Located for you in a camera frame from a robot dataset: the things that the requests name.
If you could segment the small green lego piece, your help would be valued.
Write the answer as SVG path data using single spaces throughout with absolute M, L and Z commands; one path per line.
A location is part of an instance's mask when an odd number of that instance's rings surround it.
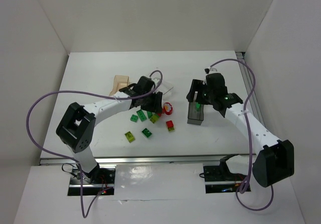
M 198 102 L 196 102 L 196 110 L 198 111 L 199 109 L 200 109 L 200 107 L 201 107 L 201 104 L 199 104 Z

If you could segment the lime printed lego brick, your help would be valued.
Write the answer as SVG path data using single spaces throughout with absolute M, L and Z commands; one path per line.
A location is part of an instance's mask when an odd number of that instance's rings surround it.
M 135 137 L 130 131 L 125 133 L 124 135 L 129 143 L 132 143 L 133 141 L 135 141 Z

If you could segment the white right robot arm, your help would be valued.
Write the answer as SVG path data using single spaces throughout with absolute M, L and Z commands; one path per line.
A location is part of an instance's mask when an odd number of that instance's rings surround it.
M 211 73 L 205 80 L 192 80 L 187 94 L 188 102 L 211 105 L 222 117 L 229 120 L 246 138 L 251 137 L 256 160 L 252 166 L 255 180 L 262 187 L 269 187 L 294 174 L 294 146 L 282 141 L 268 131 L 246 109 L 243 100 L 229 93 L 220 73 Z

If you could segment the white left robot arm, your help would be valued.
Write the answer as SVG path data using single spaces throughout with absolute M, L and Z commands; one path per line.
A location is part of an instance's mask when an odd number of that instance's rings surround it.
M 104 171 L 95 160 L 89 147 L 94 128 L 107 118 L 134 107 L 160 114 L 163 93 L 157 89 L 163 79 L 140 77 L 138 83 L 119 89 L 114 95 L 94 103 L 70 104 L 63 115 L 56 134 L 72 152 L 90 182 L 98 182 Z

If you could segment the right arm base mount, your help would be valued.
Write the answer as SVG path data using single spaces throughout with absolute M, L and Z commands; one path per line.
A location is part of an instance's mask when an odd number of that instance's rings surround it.
M 231 173 L 227 166 L 227 161 L 237 156 L 231 154 L 220 159 L 218 165 L 208 165 L 203 167 L 203 172 L 199 174 L 205 181 L 205 192 L 209 193 L 232 193 L 237 190 L 246 175 Z

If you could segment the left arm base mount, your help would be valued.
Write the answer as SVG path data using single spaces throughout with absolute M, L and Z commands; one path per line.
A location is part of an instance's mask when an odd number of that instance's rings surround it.
M 83 195 L 95 196 L 101 191 L 101 195 L 114 195 L 114 183 L 116 166 L 101 166 L 101 174 L 97 177 L 88 178 L 83 174 Z M 80 196 L 81 179 L 80 171 L 76 164 L 64 163 L 62 171 L 70 175 L 68 196 Z

